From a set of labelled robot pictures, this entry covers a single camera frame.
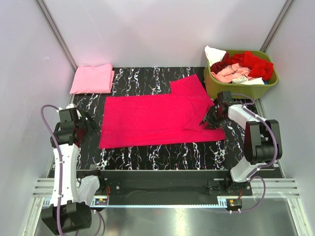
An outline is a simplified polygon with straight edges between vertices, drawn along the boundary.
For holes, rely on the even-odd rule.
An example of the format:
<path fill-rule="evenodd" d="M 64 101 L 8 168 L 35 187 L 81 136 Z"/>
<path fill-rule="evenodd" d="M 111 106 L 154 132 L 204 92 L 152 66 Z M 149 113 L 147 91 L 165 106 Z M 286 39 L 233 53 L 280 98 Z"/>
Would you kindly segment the magenta t shirt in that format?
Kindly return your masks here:
<path fill-rule="evenodd" d="M 200 124 L 214 105 L 197 75 L 170 82 L 168 94 L 107 97 L 99 147 L 124 148 L 225 139 Z"/>

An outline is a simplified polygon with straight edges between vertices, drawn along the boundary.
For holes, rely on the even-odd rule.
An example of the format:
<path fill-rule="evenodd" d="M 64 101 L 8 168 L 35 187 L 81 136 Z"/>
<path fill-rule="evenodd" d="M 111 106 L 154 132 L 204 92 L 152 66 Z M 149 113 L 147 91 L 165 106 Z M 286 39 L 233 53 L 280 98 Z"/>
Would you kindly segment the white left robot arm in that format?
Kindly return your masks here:
<path fill-rule="evenodd" d="M 42 210 L 41 219 L 55 235 L 64 236 L 91 226 L 90 205 L 94 194 L 106 190 L 106 182 L 92 174 L 76 183 L 76 163 L 88 132 L 87 119 L 75 108 L 59 111 L 59 117 L 51 137 L 56 165 L 54 188 L 50 206 Z"/>

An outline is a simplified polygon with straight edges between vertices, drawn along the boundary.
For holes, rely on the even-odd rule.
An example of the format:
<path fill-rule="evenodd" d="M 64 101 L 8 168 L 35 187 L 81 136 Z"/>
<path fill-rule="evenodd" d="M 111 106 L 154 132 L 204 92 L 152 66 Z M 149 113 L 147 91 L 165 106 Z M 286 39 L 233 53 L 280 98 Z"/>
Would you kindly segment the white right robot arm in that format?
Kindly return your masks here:
<path fill-rule="evenodd" d="M 218 129 L 221 122 L 230 119 L 245 131 L 244 157 L 230 169 L 229 178 L 223 183 L 224 191 L 234 195 L 262 168 L 270 167 L 283 155 L 280 125 L 275 119 L 265 119 L 250 111 L 245 105 L 224 102 L 211 107 L 200 125 L 205 129 Z"/>

